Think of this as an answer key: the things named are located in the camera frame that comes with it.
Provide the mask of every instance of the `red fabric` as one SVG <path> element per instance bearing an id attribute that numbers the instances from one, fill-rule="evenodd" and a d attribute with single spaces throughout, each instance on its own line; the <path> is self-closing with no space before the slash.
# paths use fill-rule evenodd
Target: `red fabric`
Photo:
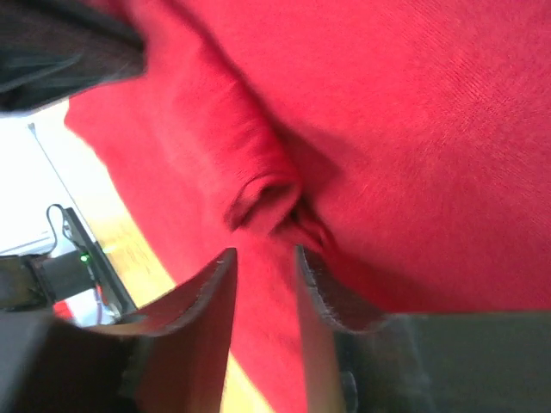
<path id="1" fill-rule="evenodd" d="M 278 412 L 293 243 L 389 311 L 551 307 L 548 1 L 111 3 L 149 70 L 68 125 L 176 281 L 239 248 L 232 351 Z"/>

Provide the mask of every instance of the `red cloth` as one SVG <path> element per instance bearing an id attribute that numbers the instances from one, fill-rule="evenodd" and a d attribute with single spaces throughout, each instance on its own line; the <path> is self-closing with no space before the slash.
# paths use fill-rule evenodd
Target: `red cloth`
<path id="1" fill-rule="evenodd" d="M 389 311 L 551 308 L 548 1 L 111 3 L 149 70 L 68 125 L 176 281 L 239 248 L 232 351 L 278 412 L 293 243 Z"/>

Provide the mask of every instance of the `wooden table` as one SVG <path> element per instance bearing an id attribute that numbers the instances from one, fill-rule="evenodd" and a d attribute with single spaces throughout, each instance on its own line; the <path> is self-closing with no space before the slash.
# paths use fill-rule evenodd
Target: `wooden table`
<path id="1" fill-rule="evenodd" d="M 65 128 L 67 109 L 63 102 L 35 115 L 40 143 L 134 302 L 145 305 L 171 290 L 174 281 L 133 222 L 104 165 Z M 221 411 L 272 411 L 231 354 Z"/>

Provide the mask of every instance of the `folded red cloth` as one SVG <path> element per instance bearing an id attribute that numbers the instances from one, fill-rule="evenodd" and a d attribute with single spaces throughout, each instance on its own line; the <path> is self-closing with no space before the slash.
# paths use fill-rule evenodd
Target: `folded red cloth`
<path id="1" fill-rule="evenodd" d="M 551 307 L 545 0 L 94 3 L 148 72 L 68 125 L 176 281 L 239 249 L 232 351 L 304 411 L 292 248 L 389 311 Z"/>

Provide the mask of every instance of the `red towel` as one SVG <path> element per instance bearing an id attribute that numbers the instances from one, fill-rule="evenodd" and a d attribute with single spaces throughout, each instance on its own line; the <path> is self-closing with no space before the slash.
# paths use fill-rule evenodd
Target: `red towel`
<path id="1" fill-rule="evenodd" d="M 304 411 L 292 247 L 389 311 L 551 307 L 546 0 L 100 1 L 140 79 L 75 99 L 176 281 L 239 248 L 232 351 Z"/>

